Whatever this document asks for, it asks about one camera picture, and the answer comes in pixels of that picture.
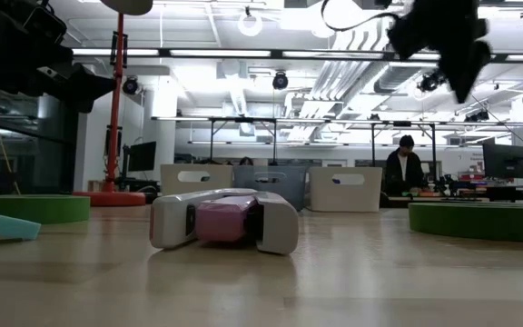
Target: white wall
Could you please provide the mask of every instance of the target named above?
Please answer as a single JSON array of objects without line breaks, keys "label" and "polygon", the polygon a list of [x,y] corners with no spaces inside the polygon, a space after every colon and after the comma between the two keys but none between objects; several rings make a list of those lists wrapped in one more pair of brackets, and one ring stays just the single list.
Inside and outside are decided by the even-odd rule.
[{"label": "white wall", "polygon": [[[106,126],[110,124],[112,97],[112,93],[101,97],[94,102],[91,113],[79,116],[75,191],[87,191],[88,181],[100,181],[105,177],[104,139]],[[118,124],[123,127],[123,145],[132,145],[134,140],[143,136],[143,111],[140,105],[121,94]]]}]

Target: red pole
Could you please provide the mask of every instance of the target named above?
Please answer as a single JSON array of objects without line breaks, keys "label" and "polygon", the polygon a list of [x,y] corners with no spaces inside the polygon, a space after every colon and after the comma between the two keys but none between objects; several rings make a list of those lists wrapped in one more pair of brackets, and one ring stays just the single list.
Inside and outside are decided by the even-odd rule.
[{"label": "red pole", "polygon": [[118,43],[116,45],[116,65],[114,79],[116,88],[113,91],[113,110],[110,115],[110,150],[108,152],[108,172],[104,181],[103,192],[114,192],[114,170],[116,169],[116,154],[118,154],[118,105],[120,103],[120,87],[123,82],[123,49],[124,49],[124,15],[118,14]]}]

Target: dark jacket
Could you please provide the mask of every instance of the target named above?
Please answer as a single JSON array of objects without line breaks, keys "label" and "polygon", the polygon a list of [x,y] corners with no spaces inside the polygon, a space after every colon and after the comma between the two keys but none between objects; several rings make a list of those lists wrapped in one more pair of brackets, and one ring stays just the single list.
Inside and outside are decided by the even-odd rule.
[{"label": "dark jacket", "polygon": [[401,194],[408,192],[412,187],[423,185],[423,169],[421,160],[416,154],[409,154],[407,157],[407,173],[403,181],[403,173],[400,168],[399,149],[389,154],[385,171],[385,192],[387,194]]}]

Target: bin handle cutout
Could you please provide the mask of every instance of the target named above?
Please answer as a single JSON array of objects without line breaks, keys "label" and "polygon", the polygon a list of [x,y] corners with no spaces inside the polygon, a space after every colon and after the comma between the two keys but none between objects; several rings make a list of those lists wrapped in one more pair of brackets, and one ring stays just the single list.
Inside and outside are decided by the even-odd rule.
[{"label": "bin handle cutout", "polygon": [[204,183],[211,180],[209,173],[205,171],[188,171],[188,172],[179,172],[177,175],[179,182],[183,183]]},{"label": "bin handle cutout", "polygon": [[280,183],[288,178],[285,173],[270,172],[255,173],[253,176],[256,183]]},{"label": "bin handle cutout", "polygon": [[332,182],[337,185],[363,185],[364,176],[359,173],[336,173],[332,176]]}]

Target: gray storage bin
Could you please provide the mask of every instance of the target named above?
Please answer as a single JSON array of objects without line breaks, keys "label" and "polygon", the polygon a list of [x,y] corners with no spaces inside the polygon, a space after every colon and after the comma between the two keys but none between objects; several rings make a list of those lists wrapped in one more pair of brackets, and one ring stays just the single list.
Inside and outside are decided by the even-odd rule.
[{"label": "gray storage bin", "polygon": [[304,209],[306,167],[236,166],[233,186],[280,195],[297,211]]}]

